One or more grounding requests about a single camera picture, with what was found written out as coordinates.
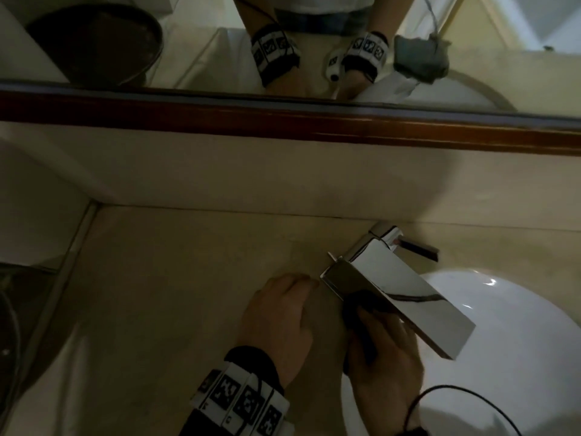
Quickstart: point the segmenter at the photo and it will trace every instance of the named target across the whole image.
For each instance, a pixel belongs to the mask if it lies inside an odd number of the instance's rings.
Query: beige wall
[[[62,127],[0,126],[120,205],[581,230],[581,158]]]
[[[88,203],[0,137],[0,262],[57,269]]]

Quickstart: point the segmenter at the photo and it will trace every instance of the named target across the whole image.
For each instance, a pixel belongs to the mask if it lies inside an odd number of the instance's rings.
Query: sink basin
[[[475,271],[436,272],[424,278],[476,329],[456,361],[444,360],[419,343],[426,370],[423,389],[453,384],[473,390],[500,407],[527,436],[579,434],[579,326],[547,300],[501,278]],[[341,398],[347,434],[367,436],[345,375]],[[496,411],[463,392],[432,392],[420,410],[432,436],[514,434]]]

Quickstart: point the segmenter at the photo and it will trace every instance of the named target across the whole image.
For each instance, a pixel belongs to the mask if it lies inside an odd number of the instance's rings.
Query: marble countertop
[[[178,434],[188,401],[233,345],[251,295],[285,271],[318,276],[374,221],[105,207],[42,345],[8,436]],[[581,322],[581,233],[398,224],[441,250],[419,273],[476,269],[525,286]],[[344,435],[345,329],[326,287],[306,315],[314,345],[287,389],[297,436]]]

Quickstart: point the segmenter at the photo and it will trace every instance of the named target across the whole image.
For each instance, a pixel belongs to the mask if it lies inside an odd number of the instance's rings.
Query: faucet
[[[361,291],[373,293],[373,306],[367,302],[364,307],[395,312],[439,356],[456,359],[475,324],[405,264],[395,254],[397,248],[438,261],[437,248],[413,241],[397,226],[380,221],[344,256],[329,253],[333,263],[321,279],[341,300]]]

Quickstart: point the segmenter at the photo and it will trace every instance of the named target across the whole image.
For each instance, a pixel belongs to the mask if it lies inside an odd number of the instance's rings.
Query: faucet handle
[[[395,245],[401,246],[403,249],[407,249],[408,251],[433,260],[434,262],[438,261],[438,255],[440,253],[438,248],[434,248],[433,246],[426,245],[425,243],[411,240],[410,238],[407,238],[403,235],[397,237],[393,243]]]

